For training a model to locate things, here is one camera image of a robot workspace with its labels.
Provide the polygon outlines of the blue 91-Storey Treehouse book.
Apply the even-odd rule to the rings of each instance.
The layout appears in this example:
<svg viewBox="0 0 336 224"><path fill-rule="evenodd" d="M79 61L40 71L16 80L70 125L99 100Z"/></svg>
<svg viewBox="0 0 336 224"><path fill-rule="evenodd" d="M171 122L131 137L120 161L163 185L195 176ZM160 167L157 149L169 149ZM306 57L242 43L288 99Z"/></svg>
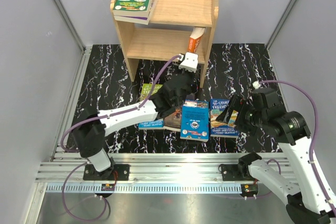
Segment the blue 91-Storey Treehouse book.
<svg viewBox="0 0 336 224"><path fill-rule="evenodd" d="M239 132L234 125L216 121L217 117L226 109L229 104L227 99L211 99L210 108L210 136L238 138Z"/></svg>

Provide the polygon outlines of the blue back-cover Treehouse book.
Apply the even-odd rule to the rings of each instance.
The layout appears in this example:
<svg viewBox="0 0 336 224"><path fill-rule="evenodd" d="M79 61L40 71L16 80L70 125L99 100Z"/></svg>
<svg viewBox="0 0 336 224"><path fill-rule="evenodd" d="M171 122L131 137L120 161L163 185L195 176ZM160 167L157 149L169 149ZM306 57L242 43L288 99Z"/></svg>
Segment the blue back-cover Treehouse book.
<svg viewBox="0 0 336 224"><path fill-rule="evenodd" d="M180 138L207 142L209 139L209 104L186 100L182 106Z"/></svg>

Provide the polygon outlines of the green 65-Storey Treehouse book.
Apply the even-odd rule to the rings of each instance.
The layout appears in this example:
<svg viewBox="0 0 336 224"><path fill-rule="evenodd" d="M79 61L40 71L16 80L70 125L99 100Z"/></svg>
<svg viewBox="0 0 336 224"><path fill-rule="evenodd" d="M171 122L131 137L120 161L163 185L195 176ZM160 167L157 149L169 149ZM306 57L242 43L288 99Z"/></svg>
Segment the green 65-Storey Treehouse book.
<svg viewBox="0 0 336 224"><path fill-rule="evenodd" d="M152 94L155 94L163 85L162 84L156 84ZM142 85L141 89L141 95L140 95L140 101L143 101L146 99L146 97L149 95L150 91L152 89L152 84L151 83L144 83Z"/></svg>

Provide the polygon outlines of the orange 78-Storey Treehouse book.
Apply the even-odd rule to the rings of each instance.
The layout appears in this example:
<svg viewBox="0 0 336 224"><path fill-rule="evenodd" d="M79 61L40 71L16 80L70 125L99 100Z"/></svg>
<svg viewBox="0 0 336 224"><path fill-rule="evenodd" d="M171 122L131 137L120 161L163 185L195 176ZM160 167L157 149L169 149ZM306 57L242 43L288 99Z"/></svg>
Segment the orange 78-Storey Treehouse book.
<svg viewBox="0 0 336 224"><path fill-rule="evenodd" d="M205 27L194 27L188 41L187 52L196 53L201 39L205 33Z"/></svg>

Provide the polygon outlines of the purple 52-Storey Treehouse book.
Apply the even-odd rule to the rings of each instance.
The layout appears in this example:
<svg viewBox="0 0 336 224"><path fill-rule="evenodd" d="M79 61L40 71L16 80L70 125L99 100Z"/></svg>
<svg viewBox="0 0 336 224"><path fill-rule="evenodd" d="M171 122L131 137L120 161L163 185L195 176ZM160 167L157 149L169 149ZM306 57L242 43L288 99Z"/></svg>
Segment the purple 52-Storey Treehouse book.
<svg viewBox="0 0 336 224"><path fill-rule="evenodd" d="M114 16L114 19L117 21L122 21L122 22L130 22L130 23L135 23L135 24L148 25L157 2L158 2L157 0L152 0L148 17Z"/></svg>

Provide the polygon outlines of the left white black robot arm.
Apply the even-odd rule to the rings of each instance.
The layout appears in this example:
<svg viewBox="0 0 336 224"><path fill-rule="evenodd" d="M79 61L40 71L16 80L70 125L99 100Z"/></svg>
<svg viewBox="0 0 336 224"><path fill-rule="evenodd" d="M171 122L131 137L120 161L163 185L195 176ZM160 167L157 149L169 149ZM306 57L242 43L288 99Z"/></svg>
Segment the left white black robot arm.
<svg viewBox="0 0 336 224"><path fill-rule="evenodd" d="M100 180L112 177L114 161L103 147L105 137L125 127L164 119L181 107L192 93L195 73L183 70L174 74L155 94L139 103L114 110L97 111L71 127L79 154L93 166Z"/></svg>

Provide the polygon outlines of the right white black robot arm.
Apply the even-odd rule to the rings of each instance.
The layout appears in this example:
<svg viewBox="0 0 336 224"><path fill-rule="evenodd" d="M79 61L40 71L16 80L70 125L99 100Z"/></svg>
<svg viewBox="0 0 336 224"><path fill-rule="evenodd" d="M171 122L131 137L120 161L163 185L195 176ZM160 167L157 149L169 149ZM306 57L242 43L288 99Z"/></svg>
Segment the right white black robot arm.
<svg viewBox="0 0 336 224"><path fill-rule="evenodd" d="M296 184L269 167L257 153L238 160L238 176L264 184L285 205L293 223L335 223L335 193L330 188L317 157L310 147L312 138L303 116L288 112L276 90L259 88L251 101L233 94L228 106L216 118L241 133L258 129L275 139L296 177Z"/></svg>

